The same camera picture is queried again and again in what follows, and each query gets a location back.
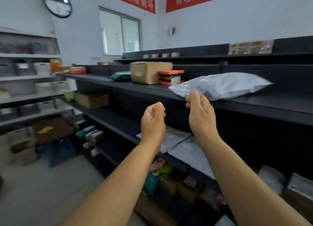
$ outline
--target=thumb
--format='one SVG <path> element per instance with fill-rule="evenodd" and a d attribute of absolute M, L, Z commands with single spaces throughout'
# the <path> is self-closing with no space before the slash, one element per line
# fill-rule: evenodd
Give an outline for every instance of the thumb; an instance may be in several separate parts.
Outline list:
<path fill-rule="evenodd" d="M 157 102 L 154 107 L 154 117 L 164 119 L 165 108 L 161 102 Z"/>
<path fill-rule="evenodd" d="M 189 98 L 190 98 L 190 110 L 202 109 L 200 95 L 198 94 L 198 91 L 191 92 L 189 94 Z"/>

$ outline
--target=round mirror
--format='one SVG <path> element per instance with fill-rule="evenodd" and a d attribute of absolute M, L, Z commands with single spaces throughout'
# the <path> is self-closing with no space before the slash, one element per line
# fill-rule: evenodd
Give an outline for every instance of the round mirror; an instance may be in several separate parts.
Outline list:
<path fill-rule="evenodd" d="M 43 0 L 46 8 L 59 18 L 67 18 L 72 14 L 70 0 Z"/>

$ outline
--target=window pane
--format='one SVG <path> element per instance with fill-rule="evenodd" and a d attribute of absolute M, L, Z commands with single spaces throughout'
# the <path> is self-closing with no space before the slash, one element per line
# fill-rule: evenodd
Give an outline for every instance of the window pane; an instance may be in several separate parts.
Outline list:
<path fill-rule="evenodd" d="M 123 54 L 123 38 L 120 16 L 99 10 L 103 35 L 103 49 L 108 55 Z"/>
<path fill-rule="evenodd" d="M 139 23 L 122 18 L 125 52 L 140 51 Z"/>

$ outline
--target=floor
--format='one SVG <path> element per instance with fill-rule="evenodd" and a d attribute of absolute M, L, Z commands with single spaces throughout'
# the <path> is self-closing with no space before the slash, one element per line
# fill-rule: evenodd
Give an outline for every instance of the floor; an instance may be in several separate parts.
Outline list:
<path fill-rule="evenodd" d="M 24 166 L 10 161 L 0 137 L 1 226 L 54 226 L 60 223 L 104 179 L 83 157 L 76 156 L 54 168 L 45 157 Z M 145 226 L 133 214 L 129 226 Z"/>

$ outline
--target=forearm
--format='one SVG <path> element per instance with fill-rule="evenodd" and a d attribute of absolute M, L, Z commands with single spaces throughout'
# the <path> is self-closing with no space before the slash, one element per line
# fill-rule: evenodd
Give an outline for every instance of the forearm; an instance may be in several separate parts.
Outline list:
<path fill-rule="evenodd" d="M 199 141 L 240 226 L 310 225 L 274 193 L 219 137 Z"/>
<path fill-rule="evenodd" d="M 155 148 L 138 145 L 62 226 L 127 225 L 155 157 Z"/>

